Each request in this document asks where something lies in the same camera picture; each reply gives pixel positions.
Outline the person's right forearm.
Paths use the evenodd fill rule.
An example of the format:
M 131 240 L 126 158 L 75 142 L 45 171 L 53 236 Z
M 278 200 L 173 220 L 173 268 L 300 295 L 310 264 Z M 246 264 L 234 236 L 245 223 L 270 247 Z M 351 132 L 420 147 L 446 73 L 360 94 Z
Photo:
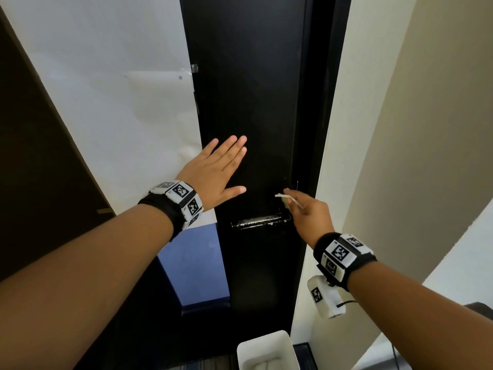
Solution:
M 348 291 L 414 370 L 493 370 L 493 321 L 380 263 Z

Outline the wrist marker band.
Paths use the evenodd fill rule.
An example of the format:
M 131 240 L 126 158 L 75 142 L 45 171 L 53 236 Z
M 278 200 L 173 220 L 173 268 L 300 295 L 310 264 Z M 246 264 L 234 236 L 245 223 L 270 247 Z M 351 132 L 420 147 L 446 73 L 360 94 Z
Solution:
M 152 187 L 138 204 L 155 207 L 169 217 L 173 225 L 170 241 L 194 224 L 204 212 L 199 194 L 181 180 L 165 181 Z
M 349 276 L 361 267 L 377 261 L 373 250 L 351 234 L 327 233 L 317 241 L 313 256 L 317 268 L 328 282 L 345 291 Z

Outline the person's left forearm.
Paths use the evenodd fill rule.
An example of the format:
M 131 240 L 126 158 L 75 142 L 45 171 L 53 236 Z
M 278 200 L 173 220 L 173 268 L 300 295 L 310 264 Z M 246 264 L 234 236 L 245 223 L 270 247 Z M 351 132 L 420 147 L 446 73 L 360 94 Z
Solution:
M 72 370 L 173 231 L 136 205 L 0 282 L 0 370 Z

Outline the left wrist marker band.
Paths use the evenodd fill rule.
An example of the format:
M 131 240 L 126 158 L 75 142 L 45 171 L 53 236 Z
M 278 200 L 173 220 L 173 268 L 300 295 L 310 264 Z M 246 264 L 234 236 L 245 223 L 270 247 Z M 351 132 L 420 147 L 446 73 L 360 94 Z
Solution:
M 181 180 L 165 181 L 152 187 L 138 204 L 155 207 L 169 217 L 173 225 L 170 241 L 194 224 L 204 212 L 199 194 Z

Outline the person's right hand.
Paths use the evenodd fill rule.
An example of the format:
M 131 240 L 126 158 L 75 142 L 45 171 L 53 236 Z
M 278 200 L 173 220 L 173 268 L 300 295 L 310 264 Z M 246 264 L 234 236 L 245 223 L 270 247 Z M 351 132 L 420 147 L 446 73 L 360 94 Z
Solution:
M 299 236 L 312 249 L 322 236 L 335 231 L 328 205 L 311 196 L 310 215 L 292 218 Z

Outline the white waste bin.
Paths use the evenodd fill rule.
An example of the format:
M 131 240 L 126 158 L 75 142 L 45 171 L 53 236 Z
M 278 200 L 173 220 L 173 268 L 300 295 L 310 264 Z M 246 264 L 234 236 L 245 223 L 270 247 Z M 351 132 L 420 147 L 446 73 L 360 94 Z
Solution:
M 255 370 L 265 363 L 264 370 L 300 370 L 293 344 L 285 330 L 241 342 L 237 346 L 239 370 Z

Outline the black door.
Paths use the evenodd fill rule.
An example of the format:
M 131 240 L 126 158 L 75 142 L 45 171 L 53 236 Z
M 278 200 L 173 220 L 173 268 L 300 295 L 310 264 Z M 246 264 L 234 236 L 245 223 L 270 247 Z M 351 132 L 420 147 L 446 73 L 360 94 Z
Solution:
M 229 306 L 201 315 L 206 355 L 290 332 L 305 248 L 291 221 L 235 230 L 242 219 L 289 214 L 300 85 L 314 0 L 180 0 L 203 143 L 247 136 L 227 187 L 246 193 L 215 209 Z

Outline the dark brown door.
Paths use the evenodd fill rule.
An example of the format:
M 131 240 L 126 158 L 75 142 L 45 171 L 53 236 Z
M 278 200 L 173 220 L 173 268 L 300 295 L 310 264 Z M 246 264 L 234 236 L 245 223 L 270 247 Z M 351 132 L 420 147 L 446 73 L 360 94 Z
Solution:
M 114 216 L 0 6 L 0 282 Z

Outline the person's left hand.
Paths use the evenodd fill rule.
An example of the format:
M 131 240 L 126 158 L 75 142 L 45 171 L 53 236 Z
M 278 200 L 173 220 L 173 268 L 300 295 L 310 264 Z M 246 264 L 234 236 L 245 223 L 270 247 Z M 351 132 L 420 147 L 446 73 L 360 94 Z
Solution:
M 217 145 L 214 152 L 217 157 L 220 157 L 220 152 L 217 150 L 224 144 Z M 204 211 L 209 211 L 218 205 L 228 201 L 219 200 L 219 195 L 227 187 L 232 175 L 237 171 L 237 168 L 227 166 L 225 168 L 219 167 L 219 163 L 216 162 L 194 162 L 193 158 L 189 161 L 182 170 L 176 176 L 176 180 L 181 180 L 192 186 L 194 190 L 199 194 Z

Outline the right wrist marker band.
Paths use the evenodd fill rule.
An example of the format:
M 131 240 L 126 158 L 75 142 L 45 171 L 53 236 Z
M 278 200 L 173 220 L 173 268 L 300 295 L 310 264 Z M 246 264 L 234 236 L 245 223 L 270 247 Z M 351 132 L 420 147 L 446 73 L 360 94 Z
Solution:
M 317 241 L 313 256 L 317 268 L 328 282 L 345 291 L 349 276 L 361 267 L 377 261 L 373 250 L 351 234 L 327 233 Z

